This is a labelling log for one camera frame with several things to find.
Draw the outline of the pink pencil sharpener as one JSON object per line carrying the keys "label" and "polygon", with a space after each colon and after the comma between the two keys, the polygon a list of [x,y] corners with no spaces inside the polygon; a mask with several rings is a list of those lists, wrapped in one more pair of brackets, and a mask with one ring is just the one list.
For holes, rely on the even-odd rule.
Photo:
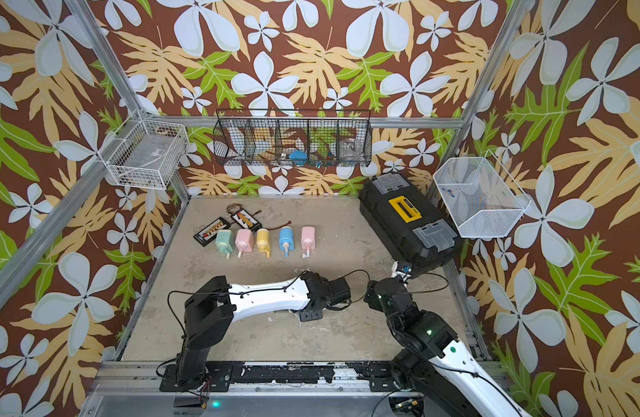
{"label": "pink pencil sharpener", "polygon": [[243,254],[252,253],[254,247],[254,235],[250,229],[239,229],[235,237],[238,258]]}
{"label": "pink pencil sharpener", "polygon": [[308,258],[316,248],[316,229],[312,226],[304,226],[301,230],[302,257]]}

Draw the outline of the blue pencil sharpener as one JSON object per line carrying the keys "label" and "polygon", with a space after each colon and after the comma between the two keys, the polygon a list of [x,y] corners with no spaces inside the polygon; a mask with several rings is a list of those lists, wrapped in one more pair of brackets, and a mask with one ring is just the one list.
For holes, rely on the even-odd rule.
{"label": "blue pencil sharpener", "polygon": [[290,252],[294,250],[294,232],[290,226],[285,226],[280,229],[278,246],[285,254],[285,257],[288,257]]}

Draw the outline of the yellow pencil sharpener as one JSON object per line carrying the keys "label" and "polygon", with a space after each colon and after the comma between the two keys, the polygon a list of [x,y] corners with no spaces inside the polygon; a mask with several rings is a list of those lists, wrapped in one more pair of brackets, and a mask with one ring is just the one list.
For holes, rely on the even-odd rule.
{"label": "yellow pencil sharpener", "polygon": [[265,254],[267,258],[271,257],[270,231],[268,229],[261,228],[257,231],[256,246],[260,254]]}

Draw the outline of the green pencil sharpener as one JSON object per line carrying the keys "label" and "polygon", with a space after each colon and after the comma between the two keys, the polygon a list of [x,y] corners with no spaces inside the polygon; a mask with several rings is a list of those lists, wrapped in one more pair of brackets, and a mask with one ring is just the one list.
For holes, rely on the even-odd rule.
{"label": "green pencil sharpener", "polygon": [[216,234],[215,245],[219,253],[223,254],[226,259],[231,257],[235,250],[235,237],[229,229],[221,229]]}

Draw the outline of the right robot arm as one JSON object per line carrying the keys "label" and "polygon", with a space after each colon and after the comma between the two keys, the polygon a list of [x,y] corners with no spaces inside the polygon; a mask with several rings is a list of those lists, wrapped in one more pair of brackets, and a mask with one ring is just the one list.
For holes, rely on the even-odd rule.
{"label": "right robot arm", "polygon": [[450,416],[527,416],[439,314],[419,309],[403,281],[371,281],[364,298],[384,313],[403,350],[392,360],[398,387],[417,391]]}

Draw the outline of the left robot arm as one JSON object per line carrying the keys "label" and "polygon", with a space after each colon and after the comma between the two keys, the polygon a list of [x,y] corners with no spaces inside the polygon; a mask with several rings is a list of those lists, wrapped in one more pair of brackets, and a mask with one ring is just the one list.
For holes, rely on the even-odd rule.
{"label": "left robot arm", "polygon": [[182,348],[166,368],[161,387],[173,392],[202,387],[211,348],[237,321],[284,310],[297,314],[299,321],[316,321],[326,310],[341,311],[349,305],[351,289],[343,277],[330,281],[304,270],[279,283],[238,285],[216,276],[184,303]]}

